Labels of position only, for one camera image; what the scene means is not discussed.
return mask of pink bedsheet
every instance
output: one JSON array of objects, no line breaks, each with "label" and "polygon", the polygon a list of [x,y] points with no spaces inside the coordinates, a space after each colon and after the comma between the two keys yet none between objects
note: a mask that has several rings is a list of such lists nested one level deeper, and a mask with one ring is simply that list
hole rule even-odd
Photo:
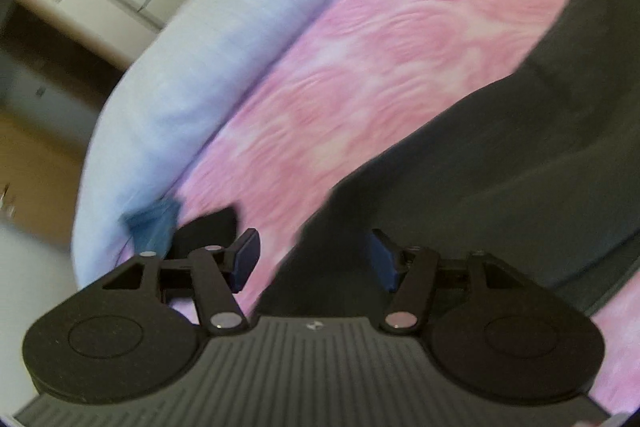
[{"label": "pink bedsheet", "polygon": [[[242,228],[260,231],[262,256],[242,307],[251,309],[336,182],[513,71],[565,1],[335,0],[178,190],[182,222],[237,203]],[[640,275],[595,320],[607,358],[593,397],[612,412],[634,409]]]}]

